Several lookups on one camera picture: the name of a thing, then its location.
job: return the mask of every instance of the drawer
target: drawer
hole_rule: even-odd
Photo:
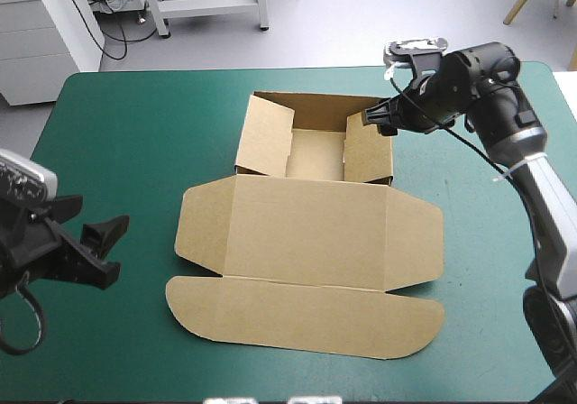
[[[54,22],[40,0],[0,4],[0,32],[53,26]]]
[[[0,61],[0,93],[10,105],[54,102],[78,72],[69,54]]]
[[[0,32],[0,60],[68,53],[56,28]]]

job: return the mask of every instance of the white cable tie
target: white cable tie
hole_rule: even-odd
[[[513,171],[518,170],[523,165],[527,165],[530,161],[536,161],[537,159],[546,158],[546,157],[547,157],[547,153],[545,153],[543,151],[540,153],[532,154],[531,156],[527,156],[525,159],[517,162],[515,165],[513,165],[511,168],[509,168],[508,170],[506,170],[502,174],[499,174],[497,177],[493,178],[493,181],[502,181],[502,180],[506,179],[507,177],[509,177],[513,173]]]
[[[390,81],[390,79],[393,78],[393,76],[395,75],[395,68],[397,67],[397,64],[398,63],[396,61],[393,61],[387,66],[384,76],[385,81]]]

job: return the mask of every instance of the unfolded cardboard box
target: unfolded cardboard box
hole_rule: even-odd
[[[222,277],[175,277],[175,318],[215,341],[380,359],[429,344],[436,301],[388,294],[443,271],[443,216],[387,186],[378,99],[257,92],[237,175],[184,195],[176,252]]]

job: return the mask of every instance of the white cabinet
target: white cabinet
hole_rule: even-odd
[[[104,46],[87,0],[76,0]],[[102,52],[71,0],[0,0],[0,94],[10,105],[55,101],[66,79],[97,72]]]

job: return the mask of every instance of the box flap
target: box flap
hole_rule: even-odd
[[[236,177],[229,177],[185,192],[175,242],[177,255],[223,273],[235,185]]]
[[[176,249],[226,276],[384,291],[441,274],[443,218],[387,186],[238,175],[187,191]]]
[[[214,341],[377,359],[419,351],[444,321],[433,300],[235,278],[178,276],[166,298],[181,325]]]
[[[250,96],[235,165],[283,177],[292,143],[294,114],[290,108]]]
[[[343,180],[343,132],[293,129],[287,177]]]
[[[377,126],[362,125],[362,114],[347,118],[344,140],[344,180],[389,182],[393,175],[392,139],[379,134]]]
[[[387,201],[385,289],[436,280],[443,274],[443,212],[390,188]]]
[[[387,187],[236,177],[224,275],[384,289]]]
[[[336,132],[346,130],[346,117],[375,106],[381,100],[381,97],[276,91],[255,91],[254,95],[294,109],[293,127],[296,129]]]

